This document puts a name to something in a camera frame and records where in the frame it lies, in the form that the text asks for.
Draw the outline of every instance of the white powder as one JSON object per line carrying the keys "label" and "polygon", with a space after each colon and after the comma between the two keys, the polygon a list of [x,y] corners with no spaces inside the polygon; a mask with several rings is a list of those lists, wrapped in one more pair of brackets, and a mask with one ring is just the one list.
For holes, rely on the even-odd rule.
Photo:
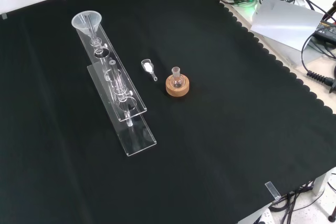
{"label": "white powder", "polygon": [[146,72],[152,73],[153,72],[153,67],[149,62],[146,62],[144,65]]}

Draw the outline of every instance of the small plastic scoop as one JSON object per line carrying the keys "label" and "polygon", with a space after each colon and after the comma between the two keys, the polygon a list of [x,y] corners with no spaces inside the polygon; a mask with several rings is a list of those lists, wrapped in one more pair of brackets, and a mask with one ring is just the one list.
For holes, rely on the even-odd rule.
{"label": "small plastic scoop", "polygon": [[153,63],[151,62],[150,59],[145,59],[141,62],[141,65],[143,67],[143,69],[147,72],[147,73],[150,73],[153,77],[153,80],[154,81],[157,81],[157,77],[156,75],[154,74],[154,65]]}

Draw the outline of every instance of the power strip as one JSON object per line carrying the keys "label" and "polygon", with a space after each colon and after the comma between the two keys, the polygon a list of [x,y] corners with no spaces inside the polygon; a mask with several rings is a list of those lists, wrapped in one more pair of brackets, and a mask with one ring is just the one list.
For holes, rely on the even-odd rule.
{"label": "power strip", "polygon": [[271,211],[267,208],[266,211],[261,215],[258,224],[275,224]]}

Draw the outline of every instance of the power adapter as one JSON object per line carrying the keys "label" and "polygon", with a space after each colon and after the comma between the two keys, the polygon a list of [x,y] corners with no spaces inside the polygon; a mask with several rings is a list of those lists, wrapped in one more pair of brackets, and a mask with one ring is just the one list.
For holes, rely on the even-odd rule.
{"label": "power adapter", "polygon": [[336,27],[332,23],[321,20],[319,26],[316,28],[314,37],[336,46]]}

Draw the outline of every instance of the plastic funnel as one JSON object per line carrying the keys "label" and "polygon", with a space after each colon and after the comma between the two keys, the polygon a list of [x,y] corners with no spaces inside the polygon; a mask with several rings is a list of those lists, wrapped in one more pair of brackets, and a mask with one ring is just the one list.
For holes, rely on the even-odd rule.
{"label": "plastic funnel", "polygon": [[94,30],[97,31],[98,26],[101,22],[101,15],[100,13],[97,13],[93,10],[86,10],[85,12],[81,12],[77,14],[72,19],[71,24],[75,29],[78,29],[85,35],[90,36],[90,30],[89,30],[88,24],[85,21],[85,16],[87,15],[90,15],[91,23],[93,27],[95,28]]}

